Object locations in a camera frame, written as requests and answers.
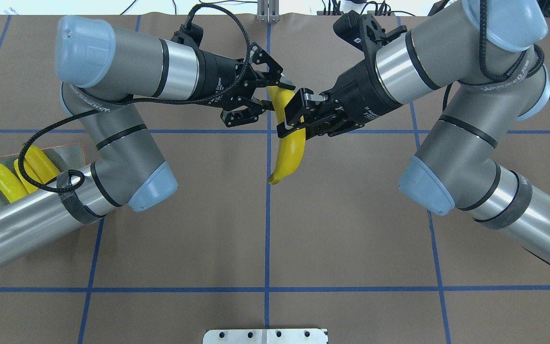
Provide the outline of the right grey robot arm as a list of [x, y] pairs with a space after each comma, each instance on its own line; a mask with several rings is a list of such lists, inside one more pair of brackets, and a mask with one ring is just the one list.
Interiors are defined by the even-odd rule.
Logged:
[[347, 133], [433, 91], [459, 84], [399, 180], [428, 211], [468, 213], [550, 265], [550, 196], [491, 159], [508, 129], [550, 96], [535, 0], [457, 0], [412, 29], [386, 32], [369, 14], [333, 26], [364, 59], [320, 94], [302, 88], [277, 125], [281, 139]]

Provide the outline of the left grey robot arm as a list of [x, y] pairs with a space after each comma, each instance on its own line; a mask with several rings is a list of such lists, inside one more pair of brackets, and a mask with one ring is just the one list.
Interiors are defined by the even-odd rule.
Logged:
[[294, 88], [257, 43], [233, 59], [201, 50], [201, 35], [190, 21], [166, 40], [93, 18], [60, 20], [55, 73], [64, 123], [81, 122], [99, 159], [48, 177], [46, 186], [0, 208], [0, 268], [118, 207], [141, 212], [176, 192], [136, 104], [219, 108], [223, 123], [235, 127], [273, 109], [256, 89]]

